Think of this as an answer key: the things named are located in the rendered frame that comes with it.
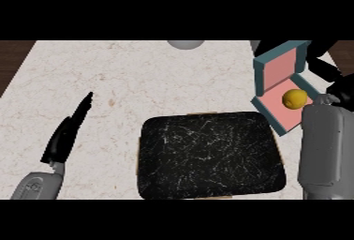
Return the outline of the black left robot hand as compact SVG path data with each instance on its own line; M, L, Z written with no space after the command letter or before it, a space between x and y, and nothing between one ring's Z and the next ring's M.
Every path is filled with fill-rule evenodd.
M73 151L78 129L83 124L87 112L92 108L93 93L89 93L83 101L77 106L77 110L71 116L68 116L53 133L49 140L47 147L43 153L40 161L50 164L52 162L64 163Z

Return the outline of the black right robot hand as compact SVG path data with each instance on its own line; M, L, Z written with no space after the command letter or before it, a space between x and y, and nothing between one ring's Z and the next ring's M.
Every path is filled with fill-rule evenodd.
M313 40L307 48L306 61L309 70L332 83L326 88L326 93L334 95L341 101L334 103L334 105L354 112L354 73L344 76L339 69L320 60L335 43L337 40Z

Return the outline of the yellow lemon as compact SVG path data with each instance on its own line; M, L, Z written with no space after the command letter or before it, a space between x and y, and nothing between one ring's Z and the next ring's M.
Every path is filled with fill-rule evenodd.
M300 109L307 103L307 92L301 89L291 89L282 96L282 104L291 109Z

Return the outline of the teal and pink cardboard box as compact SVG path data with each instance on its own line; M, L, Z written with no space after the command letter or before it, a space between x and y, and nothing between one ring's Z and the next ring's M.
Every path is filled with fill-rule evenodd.
M282 103L283 94L294 89L307 93L306 104L311 104L320 92L301 77L310 40L289 40L254 59L252 104L266 116L279 136L301 123L301 110L291 110Z

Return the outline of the black speckled tray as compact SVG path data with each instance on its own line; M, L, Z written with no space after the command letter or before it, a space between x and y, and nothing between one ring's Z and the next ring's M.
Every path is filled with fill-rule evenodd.
M270 193L285 185L276 138L261 113L160 116L145 121L137 172L143 199Z

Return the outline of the grey round object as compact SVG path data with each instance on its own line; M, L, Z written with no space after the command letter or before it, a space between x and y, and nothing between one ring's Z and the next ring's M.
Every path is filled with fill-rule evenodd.
M204 40L170 40L167 43L179 50L193 50L204 44Z

